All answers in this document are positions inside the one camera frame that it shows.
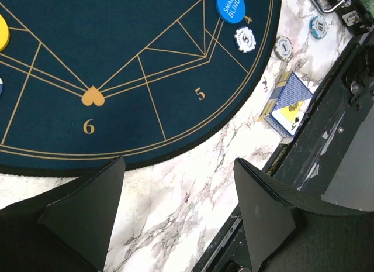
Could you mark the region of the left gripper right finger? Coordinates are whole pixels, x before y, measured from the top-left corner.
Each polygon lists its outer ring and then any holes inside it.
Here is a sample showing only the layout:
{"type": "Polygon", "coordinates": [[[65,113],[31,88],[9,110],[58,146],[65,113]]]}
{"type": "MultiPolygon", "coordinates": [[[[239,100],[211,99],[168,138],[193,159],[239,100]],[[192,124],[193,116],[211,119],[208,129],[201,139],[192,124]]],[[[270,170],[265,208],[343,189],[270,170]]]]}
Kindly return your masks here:
{"type": "Polygon", "coordinates": [[[373,213],[322,201],[237,158],[253,271],[372,271],[373,213]]]}

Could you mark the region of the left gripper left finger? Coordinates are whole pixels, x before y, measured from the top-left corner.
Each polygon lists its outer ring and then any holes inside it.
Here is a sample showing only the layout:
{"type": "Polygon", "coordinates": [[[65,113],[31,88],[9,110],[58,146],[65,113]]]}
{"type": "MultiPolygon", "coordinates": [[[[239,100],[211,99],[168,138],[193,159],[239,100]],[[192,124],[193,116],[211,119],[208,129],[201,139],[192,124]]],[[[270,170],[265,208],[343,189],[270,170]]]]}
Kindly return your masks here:
{"type": "Polygon", "coordinates": [[[119,156],[1,209],[1,271],[103,271],[125,169],[119,156]]]}

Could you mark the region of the grey 1 poker chip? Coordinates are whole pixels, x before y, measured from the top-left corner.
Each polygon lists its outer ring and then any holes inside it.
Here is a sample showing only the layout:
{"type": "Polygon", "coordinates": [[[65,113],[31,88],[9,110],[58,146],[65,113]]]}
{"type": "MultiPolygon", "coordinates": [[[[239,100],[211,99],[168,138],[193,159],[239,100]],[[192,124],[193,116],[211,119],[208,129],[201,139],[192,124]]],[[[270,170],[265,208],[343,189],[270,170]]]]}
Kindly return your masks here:
{"type": "Polygon", "coordinates": [[[289,62],[293,57],[293,44],[286,36],[279,36],[275,41],[274,52],[277,58],[289,62]]]}

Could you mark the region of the white 5 poker chip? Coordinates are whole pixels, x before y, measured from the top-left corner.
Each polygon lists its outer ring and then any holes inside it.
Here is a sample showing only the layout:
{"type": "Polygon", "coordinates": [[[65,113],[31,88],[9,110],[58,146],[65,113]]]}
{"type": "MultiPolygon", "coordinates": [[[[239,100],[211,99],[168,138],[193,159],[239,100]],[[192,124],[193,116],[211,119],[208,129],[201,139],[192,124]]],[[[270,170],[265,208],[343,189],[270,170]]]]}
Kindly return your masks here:
{"type": "Polygon", "coordinates": [[[253,31],[247,26],[239,27],[234,34],[234,41],[242,53],[250,53],[256,48],[253,31]]]}

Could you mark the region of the light blue 10 poker chip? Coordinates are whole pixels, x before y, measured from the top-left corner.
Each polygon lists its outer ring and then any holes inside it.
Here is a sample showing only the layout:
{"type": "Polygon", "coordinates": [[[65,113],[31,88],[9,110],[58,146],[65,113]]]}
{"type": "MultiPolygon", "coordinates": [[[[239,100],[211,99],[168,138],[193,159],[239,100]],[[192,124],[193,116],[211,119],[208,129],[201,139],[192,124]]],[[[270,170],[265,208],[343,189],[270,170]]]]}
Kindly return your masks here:
{"type": "Polygon", "coordinates": [[[321,16],[314,16],[309,22],[311,35],[316,39],[322,39],[327,34],[327,22],[321,16]]]}

